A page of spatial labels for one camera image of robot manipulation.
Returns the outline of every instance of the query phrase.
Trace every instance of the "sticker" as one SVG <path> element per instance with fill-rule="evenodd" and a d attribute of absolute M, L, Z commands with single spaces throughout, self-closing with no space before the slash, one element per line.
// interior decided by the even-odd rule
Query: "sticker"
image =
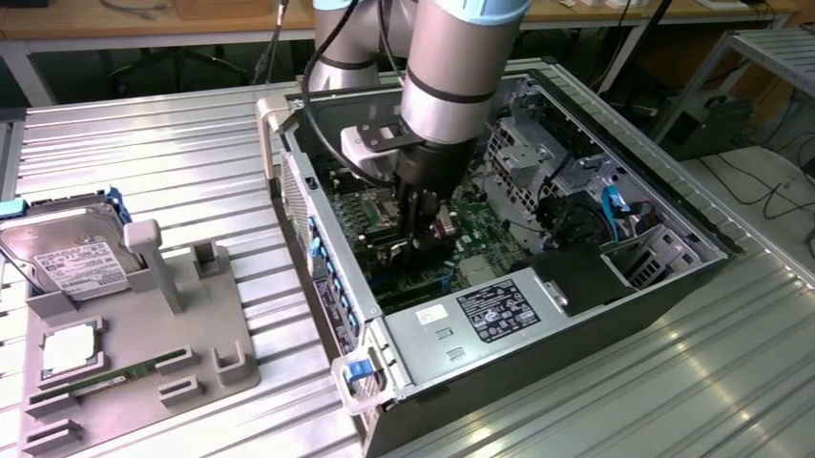
<path fill-rule="evenodd" d="M 125 270 L 104 241 L 36 255 L 35 261 L 69 295 L 125 281 Z"/>
<path fill-rule="evenodd" d="M 447 310 L 444 310 L 444 305 L 437 303 L 436 305 L 419 310 L 416 312 L 416 318 L 423 326 L 440 320 L 441 318 L 447 318 Z"/>
<path fill-rule="evenodd" d="M 475 333 L 485 343 L 503 339 L 540 322 L 512 280 L 491 284 L 456 300 Z"/>

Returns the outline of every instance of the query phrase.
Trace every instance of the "metal rack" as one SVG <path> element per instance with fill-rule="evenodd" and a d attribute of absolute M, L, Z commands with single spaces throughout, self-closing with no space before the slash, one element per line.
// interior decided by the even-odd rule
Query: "metal rack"
<path fill-rule="evenodd" d="M 815 97 L 815 33 L 804 29 L 730 31 L 718 40 L 679 95 L 678 103 L 660 114 L 650 134 L 656 142 L 667 135 L 690 99 L 702 89 L 728 51 L 738 52 Z"/>

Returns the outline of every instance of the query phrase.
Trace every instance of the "table leg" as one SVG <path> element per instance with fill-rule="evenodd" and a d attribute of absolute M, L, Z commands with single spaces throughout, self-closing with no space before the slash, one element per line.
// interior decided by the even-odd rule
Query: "table leg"
<path fill-rule="evenodd" d="M 626 42 L 623 43 L 623 48 L 620 48 L 620 52 L 616 54 L 614 62 L 611 62 L 611 68 L 608 69 L 608 73 L 606 74 L 606 78 L 603 79 L 603 84 L 600 85 L 600 90 L 598 94 L 604 93 L 611 84 L 614 84 L 614 80 L 620 74 L 620 70 L 623 70 L 623 64 L 628 60 L 628 56 L 634 51 L 634 47 L 636 46 L 636 42 L 642 37 L 642 33 L 646 31 L 646 25 L 640 24 L 639 26 L 634 26 L 631 31 L 628 32 L 628 37 L 626 38 Z"/>
<path fill-rule="evenodd" d="M 55 105 L 56 100 L 35 67 L 24 41 L 0 41 L 0 55 L 32 107 Z"/>
<path fill-rule="evenodd" d="M 767 28 L 768 29 L 780 29 L 782 27 L 784 27 L 791 17 L 792 17 L 792 14 L 779 14 L 775 20 L 771 21 L 770 24 L 767 25 Z M 730 91 L 736 86 L 736 83 L 742 80 L 742 77 L 744 76 L 744 73 L 747 72 L 747 69 L 750 68 L 750 64 L 751 62 L 747 61 L 747 63 L 742 65 L 742 67 L 738 70 L 730 73 L 730 75 L 727 76 L 727 79 L 724 79 L 724 81 L 722 81 L 722 84 L 719 85 L 720 90 L 730 93 Z"/>

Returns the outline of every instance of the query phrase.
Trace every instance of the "aluminum workbench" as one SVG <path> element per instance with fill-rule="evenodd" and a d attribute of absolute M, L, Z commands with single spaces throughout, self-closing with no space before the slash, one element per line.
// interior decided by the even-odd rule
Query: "aluminum workbench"
<path fill-rule="evenodd" d="M 744 62 L 758 64 L 804 94 L 815 97 L 815 33 L 802 28 L 728 31 L 719 38 L 676 101 L 659 115 L 651 135 L 656 142 L 664 139 L 691 98 L 710 81 L 724 55 L 731 51 L 742 55 Z M 735 79 L 727 78 L 719 88 L 730 93 L 734 83 Z"/>
<path fill-rule="evenodd" d="M 744 253 L 646 331 L 391 456 L 812 453 L 811 274 L 576 80 L 558 66 L 539 67 Z M 36 109 L 0 133 L 9 148 L 4 193 L 49 198 L 115 183 L 135 218 L 159 221 L 165 256 L 204 239 L 228 248 L 259 356 L 255 388 L 77 456 L 359 456 L 264 187 L 255 100 L 293 90 L 283 84 Z M 1 458 L 16 456 L 21 286 L 9 269 L 0 296 Z"/>

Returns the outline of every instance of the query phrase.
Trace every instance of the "circuit board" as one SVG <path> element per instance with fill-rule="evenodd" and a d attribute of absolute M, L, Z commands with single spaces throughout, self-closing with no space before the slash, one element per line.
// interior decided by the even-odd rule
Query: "circuit board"
<path fill-rule="evenodd" d="M 504 275 L 528 252 L 517 244 L 477 188 L 463 185 L 447 202 L 457 228 L 455 247 L 444 259 L 421 268 L 388 271 L 373 246 L 393 247 L 399 211 L 384 189 L 333 194 L 331 204 L 356 261 L 385 313 L 429 301 Z"/>

